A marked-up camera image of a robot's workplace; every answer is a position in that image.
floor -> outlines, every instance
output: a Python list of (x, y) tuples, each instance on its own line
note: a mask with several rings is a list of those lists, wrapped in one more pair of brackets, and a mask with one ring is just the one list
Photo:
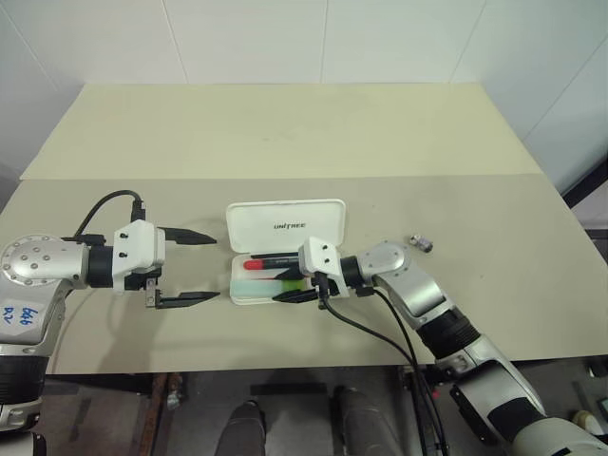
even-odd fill
[[(608, 380), (591, 378), (581, 359), (521, 366), (548, 413), (567, 418), (577, 409), (598, 414)], [(190, 372), (187, 399), (164, 410), (155, 456), (212, 456), (232, 409), (255, 397), (266, 412), (268, 456), (342, 454), (331, 425), (329, 396), (338, 385), (364, 391), (386, 414), (408, 455), (421, 454), (409, 395), (395, 367)], [(448, 395), (437, 399), (453, 456), (494, 456), (501, 451), (477, 441)], [(148, 399), (131, 392), (97, 389), (57, 380), (47, 382), (41, 423), (49, 454), (135, 455)], [(604, 429), (608, 425), (601, 420)]]

beige tabletop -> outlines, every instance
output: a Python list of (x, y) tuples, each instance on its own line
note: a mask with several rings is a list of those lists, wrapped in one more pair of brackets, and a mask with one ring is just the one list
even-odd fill
[[(218, 110), (217, 118), (210, 114)], [(356, 115), (340, 116), (340, 110)], [(198, 119), (182, 111), (196, 111)], [(247, 127), (246, 118), (257, 127)], [(286, 124), (294, 135), (273, 144)], [(158, 225), (218, 239), (198, 247), (167, 244), (161, 285), (168, 295), (215, 290), (221, 296), (154, 311), (144, 307), (142, 293), (76, 292), (49, 372), (402, 363), (391, 347), (315, 303), (230, 302), (235, 253), (224, 211), (232, 202), (256, 200), (342, 199), (344, 254), (412, 233), (431, 238), (432, 253), (414, 252), (414, 259), (513, 359), (598, 354), (608, 347), (605, 263), (476, 85), (91, 86), (24, 177), (0, 216), (4, 243), (27, 233), (70, 235), (96, 199), (120, 188), (139, 192), (148, 219)], [(128, 222), (128, 212), (127, 199), (112, 202), (90, 231), (109, 237)], [(377, 299), (335, 305), (399, 337)], [(414, 344), (430, 362), (417, 337)]]

